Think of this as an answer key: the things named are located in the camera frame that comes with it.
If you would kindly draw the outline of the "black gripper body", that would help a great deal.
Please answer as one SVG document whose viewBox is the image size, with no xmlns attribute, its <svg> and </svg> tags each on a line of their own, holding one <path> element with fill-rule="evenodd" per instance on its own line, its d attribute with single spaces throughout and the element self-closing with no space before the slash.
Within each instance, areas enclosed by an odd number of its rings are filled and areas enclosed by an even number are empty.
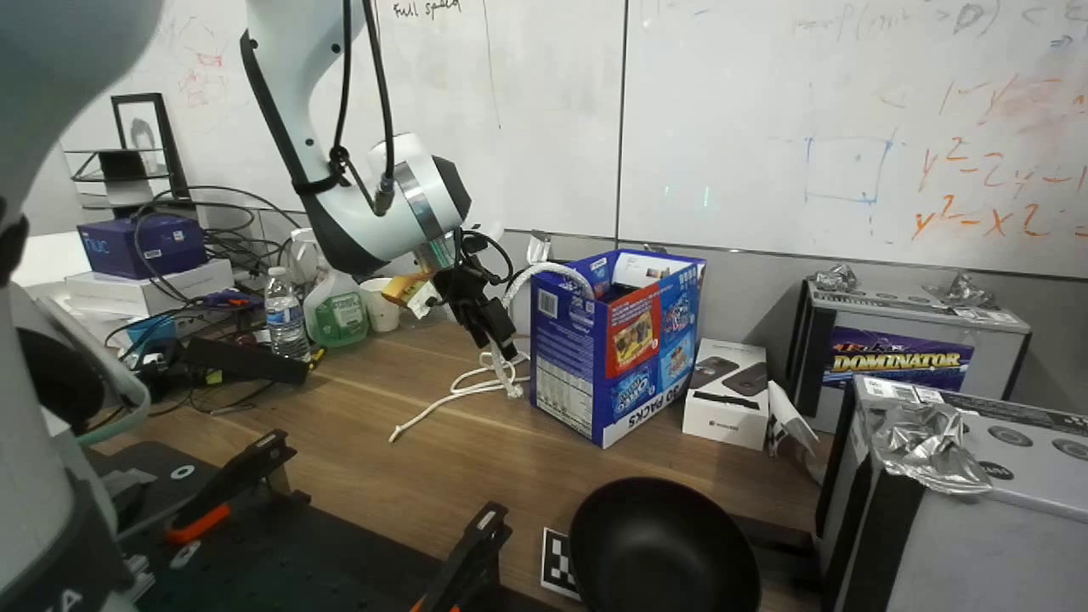
<svg viewBox="0 0 1088 612">
<path fill-rule="evenodd" d="M 452 245 L 452 265 L 439 270 L 433 285 L 460 320 L 473 320 L 485 303 L 485 285 L 497 283 L 497 272 L 479 261 L 479 252 L 488 245 L 488 237 L 479 231 L 460 231 Z"/>
</svg>

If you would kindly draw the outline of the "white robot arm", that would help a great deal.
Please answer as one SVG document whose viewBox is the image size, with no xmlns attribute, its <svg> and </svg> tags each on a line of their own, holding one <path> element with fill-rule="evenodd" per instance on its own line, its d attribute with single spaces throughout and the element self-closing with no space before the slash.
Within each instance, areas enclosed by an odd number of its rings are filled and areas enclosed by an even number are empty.
<svg viewBox="0 0 1088 612">
<path fill-rule="evenodd" d="M 152 41 L 166 0 L 0 0 L 0 207 L 2 261 L 31 237 L 24 214 L 41 165 L 79 113 L 121 78 Z M 369 276 L 419 252 L 455 270 L 452 236 L 470 223 L 460 168 L 388 125 L 375 177 L 354 170 L 340 138 L 311 125 L 311 89 L 376 48 L 375 0 L 246 0 L 241 65 L 280 159 L 340 272 Z M 112 605 L 130 571 L 92 482 L 75 476 L 31 384 L 13 320 L 13 276 L 0 276 L 0 599 L 9 605 Z"/>
</svg>

